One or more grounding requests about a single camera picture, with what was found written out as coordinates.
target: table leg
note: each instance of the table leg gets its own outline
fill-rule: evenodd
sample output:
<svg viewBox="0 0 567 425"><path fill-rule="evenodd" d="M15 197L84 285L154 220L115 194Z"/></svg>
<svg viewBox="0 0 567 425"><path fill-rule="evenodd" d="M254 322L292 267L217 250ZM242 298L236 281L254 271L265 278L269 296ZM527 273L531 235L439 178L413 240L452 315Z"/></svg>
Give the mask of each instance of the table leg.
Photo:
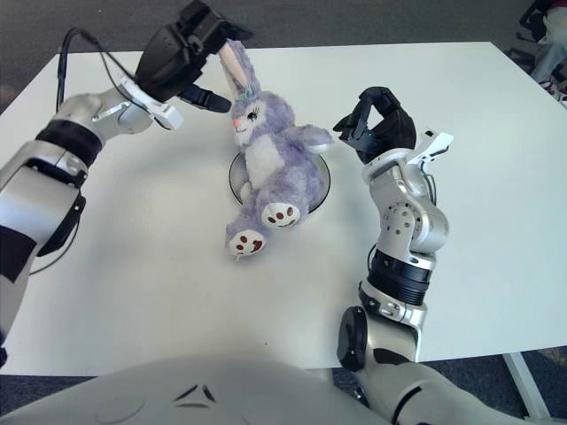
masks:
<svg viewBox="0 0 567 425"><path fill-rule="evenodd" d="M528 411L529 416L525 419L541 425L567 423L565 420L554 419L549 414L548 407L540 394L537 384L533 380L530 368L526 365L522 353L511 352L509 354L502 354L502 357L506 362L506 366L512 375L512 379L514 379L517 390Z"/></svg>

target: paw pad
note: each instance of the paw pad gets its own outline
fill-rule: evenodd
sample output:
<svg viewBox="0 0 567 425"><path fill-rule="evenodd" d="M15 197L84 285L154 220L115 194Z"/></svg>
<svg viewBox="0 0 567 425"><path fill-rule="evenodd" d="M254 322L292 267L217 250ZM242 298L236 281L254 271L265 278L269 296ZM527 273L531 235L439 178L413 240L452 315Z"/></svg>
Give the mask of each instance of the paw pad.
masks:
<svg viewBox="0 0 567 425"><path fill-rule="evenodd" d="M252 255L265 246L264 236L255 230L238 232L229 242L229 251L232 255Z"/></svg>
<svg viewBox="0 0 567 425"><path fill-rule="evenodd" d="M262 222L270 228L287 228L299 221L299 208L290 204L273 202L262 211Z"/></svg>

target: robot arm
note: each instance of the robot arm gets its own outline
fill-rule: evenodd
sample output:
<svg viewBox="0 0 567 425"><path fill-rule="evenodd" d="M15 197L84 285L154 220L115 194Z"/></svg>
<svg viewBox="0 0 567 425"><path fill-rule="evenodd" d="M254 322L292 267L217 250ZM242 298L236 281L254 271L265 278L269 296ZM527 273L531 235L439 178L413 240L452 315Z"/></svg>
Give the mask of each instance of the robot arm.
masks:
<svg viewBox="0 0 567 425"><path fill-rule="evenodd" d="M194 84L209 54L228 37L252 33L194 0L152 38L136 70L101 94L67 99L34 141L0 169L0 347L23 298L31 264L61 248L86 204L81 186L107 140L135 134L156 120L178 129L181 114L166 101L182 100L215 112L230 102ZM6 354L0 351L0 366Z"/></svg>
<svg viewBox="0 0 567 425"><path fill-rule="evenodd" d="M426 170L448 151L453 137L427 130L414 149L414 123L389 89L367 89L360 100L335 130L366 164L362 178L380 213L380 236L369 276L359 285L361 305L347 309L341 321L341 364L356 373L369 407L390 423L524 423L416 363L427 313L423 299L435 252L448 236L448 221L436 206ZM368 130L371 106L384 120Z"/></svg>

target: blue bow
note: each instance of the blue bow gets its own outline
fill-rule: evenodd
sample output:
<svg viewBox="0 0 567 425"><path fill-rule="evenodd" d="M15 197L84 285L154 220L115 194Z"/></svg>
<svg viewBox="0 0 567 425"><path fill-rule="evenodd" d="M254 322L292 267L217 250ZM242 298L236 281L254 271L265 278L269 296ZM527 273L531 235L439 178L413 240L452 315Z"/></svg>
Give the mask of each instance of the blue bow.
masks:
<svg viewBox="0 0 567 425"><path fill-rule="evenodd" d="M252 86L246 86L245 92L241 95L237 96L237 100L245 100L248 97L251 97L254 94L252 91Z"/></svg>

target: white belly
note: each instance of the white belly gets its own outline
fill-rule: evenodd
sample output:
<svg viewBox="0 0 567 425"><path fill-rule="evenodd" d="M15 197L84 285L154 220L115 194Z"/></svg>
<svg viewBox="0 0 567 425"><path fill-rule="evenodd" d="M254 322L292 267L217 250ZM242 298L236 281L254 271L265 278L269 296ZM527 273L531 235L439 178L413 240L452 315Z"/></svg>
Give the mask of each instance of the white belly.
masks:
<svg viewBox="0 0 567 425"><path fill-rule="evenodd" d="M285 163L269 135L256 139L246 149L246 169L254 189L261 187L266 179L282 168Z"/></svg>

